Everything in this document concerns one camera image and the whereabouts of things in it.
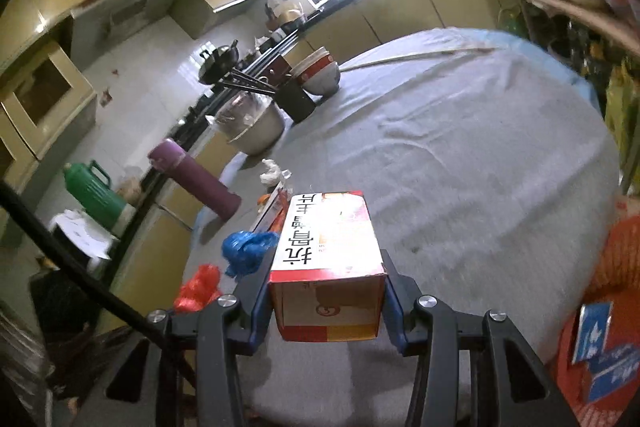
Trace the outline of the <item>orange red mesh bag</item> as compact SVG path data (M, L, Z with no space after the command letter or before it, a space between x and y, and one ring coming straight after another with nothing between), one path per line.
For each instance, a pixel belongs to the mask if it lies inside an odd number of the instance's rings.
M200 265L198 271L180 287L174 301L177 313L202 311L209 303L221 296L219 290L220 270L217 265Z

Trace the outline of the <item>blue plastic bag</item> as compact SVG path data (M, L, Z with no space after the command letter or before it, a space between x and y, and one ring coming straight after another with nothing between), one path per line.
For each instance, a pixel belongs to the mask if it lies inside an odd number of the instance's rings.
M239 231L229 235L221 247L222 257L227 260L226 274L235 280L255 273L265 254L279 243L276 232Z

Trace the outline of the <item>red white medicine box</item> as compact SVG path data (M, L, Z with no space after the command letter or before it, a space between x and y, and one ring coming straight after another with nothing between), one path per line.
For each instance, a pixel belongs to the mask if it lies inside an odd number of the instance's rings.
M385 280L381 248L361 192L292 197L268 279L283 340L375 338Z

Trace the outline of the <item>white tissue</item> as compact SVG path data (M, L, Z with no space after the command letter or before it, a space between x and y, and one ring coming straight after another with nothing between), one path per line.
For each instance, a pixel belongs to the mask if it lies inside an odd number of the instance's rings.
M279 165L270 158L264 158L262 167L264 167L264 171L259 175L260 183L264 187L277 186L282 178L282 170Z

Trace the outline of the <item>blue packet in basket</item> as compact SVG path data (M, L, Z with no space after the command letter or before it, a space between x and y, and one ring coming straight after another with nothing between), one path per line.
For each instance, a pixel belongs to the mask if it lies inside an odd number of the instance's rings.
M586 303L578 313L572 362L574 364L602 355L612 319L612 301Z

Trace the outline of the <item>orange plastic basket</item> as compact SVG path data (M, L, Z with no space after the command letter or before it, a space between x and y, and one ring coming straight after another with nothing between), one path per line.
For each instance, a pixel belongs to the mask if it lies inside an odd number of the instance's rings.
M624 197L552 375L582 426L613 426L639 391L639 202Z

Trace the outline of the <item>purple thermos bottle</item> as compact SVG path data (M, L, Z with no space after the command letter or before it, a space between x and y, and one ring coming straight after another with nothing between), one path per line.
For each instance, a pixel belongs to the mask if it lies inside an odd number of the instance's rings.
M155 170L169 176L220 219L228 221L240 208L242 198L231 192L174 140L160 142L148 158Z

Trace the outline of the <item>green thermos jug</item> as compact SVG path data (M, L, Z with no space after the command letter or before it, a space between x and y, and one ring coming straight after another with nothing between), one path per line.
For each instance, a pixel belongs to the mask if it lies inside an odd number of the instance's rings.
M116 235L120 217L127 203L112 190L108 173L95 161L68 162L63 167L65 188L79 202L89 217Z

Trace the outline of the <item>steel basin with lid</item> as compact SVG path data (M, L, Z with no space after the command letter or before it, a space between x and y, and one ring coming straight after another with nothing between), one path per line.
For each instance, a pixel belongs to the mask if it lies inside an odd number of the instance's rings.
M229 145L247 156L269 150L284 132L284 119L273 99L250 92L233 95L206 119L227 138Z

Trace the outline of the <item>grey tablecloth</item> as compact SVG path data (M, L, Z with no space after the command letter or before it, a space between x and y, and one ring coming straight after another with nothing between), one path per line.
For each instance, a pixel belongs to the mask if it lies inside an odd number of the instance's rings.
M471 29L422 31L345 65L494 46L341 73L341 88L266 155L294 194L361 191L380 247L401 274L452 309L506 311L544 363L578 306L608 235L618 150L579 78L529 42ZM221 181L242 197L222 223L203 207L183 280L221 267L222 241L248 230L258 159ZM403 426L416 359L381 326L375 340L288 343L276 322L239 358L243 402L283 426Z

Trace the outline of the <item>black chopstick cup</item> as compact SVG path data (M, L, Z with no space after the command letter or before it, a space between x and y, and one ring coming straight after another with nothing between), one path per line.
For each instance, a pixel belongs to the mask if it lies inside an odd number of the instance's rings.
M288 114L288 117L299 124L308 118L314 109L316 103L302 87L299 86L297 80L291 76L286 76L285 80L280 83L273 100L279 105L280 109Z

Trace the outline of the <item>black wok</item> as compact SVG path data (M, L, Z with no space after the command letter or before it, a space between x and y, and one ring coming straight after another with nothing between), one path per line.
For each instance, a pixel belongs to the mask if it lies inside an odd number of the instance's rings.
M239 62L238 42L233 40L230 46L220 46L213 51L200 52L203 64L198 71L198 82L204 86L213 86L227 76Z

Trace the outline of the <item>stacked red white bowls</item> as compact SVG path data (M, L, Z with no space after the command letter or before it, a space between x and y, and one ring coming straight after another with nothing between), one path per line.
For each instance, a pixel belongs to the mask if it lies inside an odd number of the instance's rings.
M312 95L331 96L340 89L340 66L324 46L296 64L291 74Z

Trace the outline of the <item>long bamboo stick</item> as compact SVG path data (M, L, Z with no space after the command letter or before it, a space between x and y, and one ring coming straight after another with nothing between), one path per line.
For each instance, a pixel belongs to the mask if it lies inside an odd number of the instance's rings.
M369 67L375 66L383 66L388 64L396 64L403 62L412 62L412 61L423 61L428 60L429 58L448 56L448 55L456 55L461 53L473 53L473 54L482 54L489 53L495 51L497 48L494 46L476 46L475 48L463 48L463 49L446 49L446 50L436 50L431 52L420 52L420 53L411 53L406 55L397 55L386 58L379 58L378 60L367 61L361 64L356 65L342 65L340 66L341 72L352 72L353 70L365 69Z

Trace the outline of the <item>range hood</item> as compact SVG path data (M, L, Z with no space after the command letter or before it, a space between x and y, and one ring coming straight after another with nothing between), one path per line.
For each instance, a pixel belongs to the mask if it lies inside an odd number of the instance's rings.
M70 59L85 70L106 52L163 18L174 0L91 0L70 11Z

